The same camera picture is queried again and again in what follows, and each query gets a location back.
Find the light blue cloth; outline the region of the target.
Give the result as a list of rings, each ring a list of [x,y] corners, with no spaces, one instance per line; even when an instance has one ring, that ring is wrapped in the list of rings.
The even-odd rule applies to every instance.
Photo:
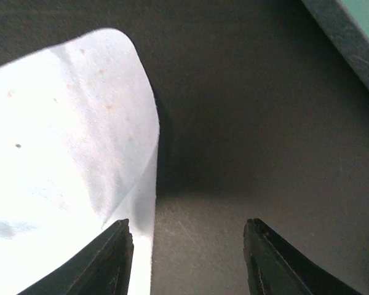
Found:
[[[0,294],[17,294],[118,219],[130,294],[151,292],[159,118],[132,41],[103,28],[0,66]]]

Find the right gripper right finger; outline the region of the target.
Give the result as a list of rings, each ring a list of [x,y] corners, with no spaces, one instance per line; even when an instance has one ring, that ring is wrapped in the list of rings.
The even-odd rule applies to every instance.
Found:
[[[358,294],[309,260],[262,220],[244,227],[250,294]]]

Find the green lined glasses case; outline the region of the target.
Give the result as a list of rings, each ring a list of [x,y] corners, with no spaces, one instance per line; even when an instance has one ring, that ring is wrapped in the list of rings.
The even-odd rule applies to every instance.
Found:
[[[303,1],[369,90],[369,1]]]

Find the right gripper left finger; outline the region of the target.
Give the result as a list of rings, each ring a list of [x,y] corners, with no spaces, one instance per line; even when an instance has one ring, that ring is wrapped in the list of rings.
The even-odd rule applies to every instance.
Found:
[[[127,294],[133,258],[129,220],[117,220],[23,295]]]

